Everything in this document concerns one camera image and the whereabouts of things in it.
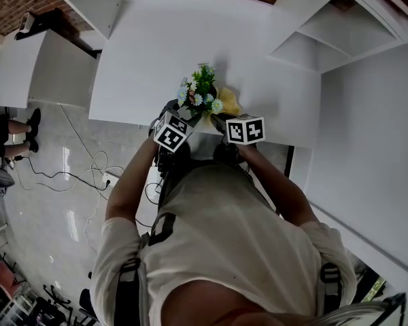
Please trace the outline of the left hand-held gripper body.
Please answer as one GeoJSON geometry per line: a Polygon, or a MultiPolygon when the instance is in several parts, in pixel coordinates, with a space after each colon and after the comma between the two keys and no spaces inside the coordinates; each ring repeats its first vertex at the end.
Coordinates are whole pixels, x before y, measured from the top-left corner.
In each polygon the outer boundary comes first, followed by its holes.
{"type": "Polygon", "coordinates": [[[201,114],[186,119],[180,116],[177,99],[167,102],[160,115],[150,124],[149,135],[161,147],[175,153],[193,133],[201,120],[201,114]]]}

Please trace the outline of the white shelf hutch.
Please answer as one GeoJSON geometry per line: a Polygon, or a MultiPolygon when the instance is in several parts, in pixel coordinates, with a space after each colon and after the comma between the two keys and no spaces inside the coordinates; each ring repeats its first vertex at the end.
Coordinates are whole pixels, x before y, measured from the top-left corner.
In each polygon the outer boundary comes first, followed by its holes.
{"type": "Polygon", "coordinates": [[[191,71],[279,62],[308,72],[408,43],[408,0],[65,0],[96,30],[103,61],[191,71]]]}

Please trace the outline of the black and white device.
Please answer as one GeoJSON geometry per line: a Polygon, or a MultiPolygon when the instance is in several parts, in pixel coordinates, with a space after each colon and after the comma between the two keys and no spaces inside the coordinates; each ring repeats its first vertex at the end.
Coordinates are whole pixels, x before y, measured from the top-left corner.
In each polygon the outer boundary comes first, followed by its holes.
{"type": "Polygon", "coordinates": [[[25,39],[49,29],[58,31],[61,29],[62,23],[63,12],[58,8],[39,15],[32,12],[26,12],[20,21],[19,29],[15,34],[14,39],[25,39]]]}

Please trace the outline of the person's beige shirt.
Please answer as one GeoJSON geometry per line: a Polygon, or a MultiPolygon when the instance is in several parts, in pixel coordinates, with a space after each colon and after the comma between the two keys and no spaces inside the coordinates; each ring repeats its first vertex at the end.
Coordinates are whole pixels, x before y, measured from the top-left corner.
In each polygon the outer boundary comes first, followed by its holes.
{"type": "Polygon", "coordinates": [[[160,326],[168,295],[194,280],[223,285],[269,312],[314,316],[326,263],[338,267],[341,305],[349,305],[356,276],[340,233],[320,222],[292,225],[243,171],[213,164],[192,170],[169,192],[147,241],[127,219],[103,224],[90,297],[103,326],[127,321],[139,264],[150,326],[160,326]]]}

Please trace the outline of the artificial flower bouquet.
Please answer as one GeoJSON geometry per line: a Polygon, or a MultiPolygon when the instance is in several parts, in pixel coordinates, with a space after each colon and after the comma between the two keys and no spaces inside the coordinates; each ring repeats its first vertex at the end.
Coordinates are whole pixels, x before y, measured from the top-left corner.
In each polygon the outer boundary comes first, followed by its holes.
{"type": "Polygon", "coordinates": [[[203,113],[219,114],[224,108],[214,86],[215,70],[207,63],[198,64],[198,70],[192,74],[189,81],[184,77],[177,91],[177,104],[185,109],[191,117],[203,113]]]}

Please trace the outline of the grey headset frame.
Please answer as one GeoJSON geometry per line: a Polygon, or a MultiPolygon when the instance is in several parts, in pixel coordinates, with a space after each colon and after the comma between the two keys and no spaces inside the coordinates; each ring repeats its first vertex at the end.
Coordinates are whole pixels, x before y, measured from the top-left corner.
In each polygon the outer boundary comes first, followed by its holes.
{"type": "Polygon", "coordinates": [[[398,293],[382,301],[345,306],[306,326],[403,326],[406,303],[406,293],[398,293]]]}

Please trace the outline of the person's right forearm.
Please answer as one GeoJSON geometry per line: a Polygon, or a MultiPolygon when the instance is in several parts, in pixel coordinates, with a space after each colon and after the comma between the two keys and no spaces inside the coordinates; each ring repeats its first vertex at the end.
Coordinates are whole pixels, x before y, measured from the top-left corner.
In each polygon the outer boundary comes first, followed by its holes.
{"type": "Polygon", "coordinates": [[[293,225],[319,222],[301,189],[251,145],[236,145],[278,213],[293,225]]]}

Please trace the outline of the dark framed window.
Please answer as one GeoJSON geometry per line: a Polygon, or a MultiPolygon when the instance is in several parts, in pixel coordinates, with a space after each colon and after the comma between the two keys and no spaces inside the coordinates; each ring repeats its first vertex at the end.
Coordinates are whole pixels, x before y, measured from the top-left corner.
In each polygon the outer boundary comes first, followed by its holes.
{"type": "Polygon", "coordinates": [[[383,295],[387,281],[372,268],[367,267],[358,281],[353,303],[371,302],[383,295]]]}

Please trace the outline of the white side cabinet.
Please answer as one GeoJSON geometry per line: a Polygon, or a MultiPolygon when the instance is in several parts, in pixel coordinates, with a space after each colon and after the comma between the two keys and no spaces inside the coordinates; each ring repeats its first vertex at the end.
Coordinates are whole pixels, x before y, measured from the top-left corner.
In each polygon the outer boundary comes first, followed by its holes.
{"type": "Polygon", "coordinates": [[[27,108],[28,102],[87,107],[97,60],[48,29],[0,48],[0,107],[27,108]]]}

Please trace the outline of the person's left forearm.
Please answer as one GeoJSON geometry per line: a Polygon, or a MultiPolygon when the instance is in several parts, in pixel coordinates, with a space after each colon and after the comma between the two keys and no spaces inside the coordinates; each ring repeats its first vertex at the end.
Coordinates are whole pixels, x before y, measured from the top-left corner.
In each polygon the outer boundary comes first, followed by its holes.
{"type": "Polygon", "coordinates": [[[141,144],[109,196],[105,220],[121,217],[135,223],[141,195],[157,152],[158,145],[152,137],[141,144]]]}

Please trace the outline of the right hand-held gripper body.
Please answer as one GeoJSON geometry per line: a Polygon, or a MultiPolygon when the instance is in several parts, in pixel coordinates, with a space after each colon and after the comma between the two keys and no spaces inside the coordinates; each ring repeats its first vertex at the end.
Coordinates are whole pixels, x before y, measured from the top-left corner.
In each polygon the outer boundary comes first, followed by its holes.
{"type": "Polygon", "coordinates": [[[265,139],[263,117],[250,115],[234,116],[227,113],[211,114],[214,128],[222,134],[222,141],[216,147],[214,158],[225,164],[241,164],[243,158],[237,145],[253,145],[265,139]]]}

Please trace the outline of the tall white wardrobe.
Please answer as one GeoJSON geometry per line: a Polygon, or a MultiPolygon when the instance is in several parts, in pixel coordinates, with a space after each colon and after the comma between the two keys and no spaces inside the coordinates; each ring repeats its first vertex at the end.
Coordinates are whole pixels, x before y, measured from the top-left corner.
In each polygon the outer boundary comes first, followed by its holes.
{"type": "Polygon", "coordinates": [[[408,272],[408,43],[322,75],[305,192],[408,272]]]}

